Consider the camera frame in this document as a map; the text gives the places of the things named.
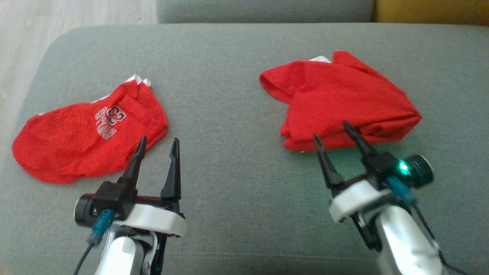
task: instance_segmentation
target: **cable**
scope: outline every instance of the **cable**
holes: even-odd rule
[[[414,210],[416,211],[416,214],[418,215],[418,217],[420,218],[421,220],[421,223],[423,224],[424,228],[426,228],[426,231],[428,231],[428,234],[430,235],[430,237],[433,239],[433,241],[435,240],[435,235],[433,234],[433,232],[431,231],[430,227],[428,226],[428,223],[426,222],[426,220],[424,219],[423,215],[421,214],[421,210],[420,208],[418,207],[417,204],[413,204],[413,208]],[[467,275],[467,273],[465,271],[462,271],[452,265],[450,265],[449,263],[446,262],[445,258],[443,257],[443,254],[442,254],[442,251],[441,250],[438,250],[438,256],[440,257],[440,260],[442,261],[442,264],[444,266],[446,266],[447,268],[455,271],[455,272],[458,272],[462,275]]]
[[[102,214],[100,214],[97,221],[93,225],[92,233],[87,240],[89,246],[87,247],[87,250],[85,250],[85,253],[83,253],[80,261],[78,262],[78,265],[76,266],[73,275],[78,275],[78,272],[80,271],[80,268],[82,267],[82,264],[85,261],[85,258],[89,254],[90,250],[94,247],[98,247],[98,245],[102,241],[102,238],[104,237],[105,232],[111,227],[112,222],[114,222],[114,218],[114,211],[110,209],[105,209],[104,211],[102,211]]]
[[[87,255],[89,254],[89,252],[92,248],[93,248],[93,244],[89,244],[89,246],[87,247],[87,250],[85,250],[85,253],[83,253],[82,258],[78,262],[78,265],[76,266],[76,269],[75,269],[75,272],[73,273],[73,275],[78,275],[78,272],[80,271],[80,268],[82,267],[82,264],[85,261],[85,258],[87,257]]]

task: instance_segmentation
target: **green led light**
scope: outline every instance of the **green led light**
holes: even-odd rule
[[[409,168],[407,167],[406,163],[403,161],[400,162],[399,164],[400,172],[407,175],[409,174]]]

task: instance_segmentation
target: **gray couch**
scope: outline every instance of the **gray couch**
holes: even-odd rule
[[[376,147],[431,161],[435,182],[416,195],[445,257],[470,274],[487,274],[487,45],[488,28],[453,25],[80,28],[44,55],[16,130],[35,114],[98,99],[134,73],[148,77],[169,133],[147,153],[139,193],[158,195],[178,137],[188,221],[187,235],[168,242],[163,274],[374,275],[375,255],[354,225],[329,216],[331,196],[316,155],[282,146],[287,105],[258,81],[268,68],[347,50],[401,87],[423,115],[402,142]],[[89,234],[76,226],[74,204],[119,174],[49,185],[4,157],[0,268],[12,275],[70,274]],[[362,171],[354,148],[331,157],[345,177]],[[92,251],[81,274],[93,273],[100,252]]]

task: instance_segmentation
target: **couch backrest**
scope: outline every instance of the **couch backrest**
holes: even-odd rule
[[[159,23],[370,22],[374,0],[157,0]]]

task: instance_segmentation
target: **wooden floor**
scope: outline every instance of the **wooden floor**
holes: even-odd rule
[[[42,55],[80,26],[156,24],[156,0],[0,0],[0,169]]]

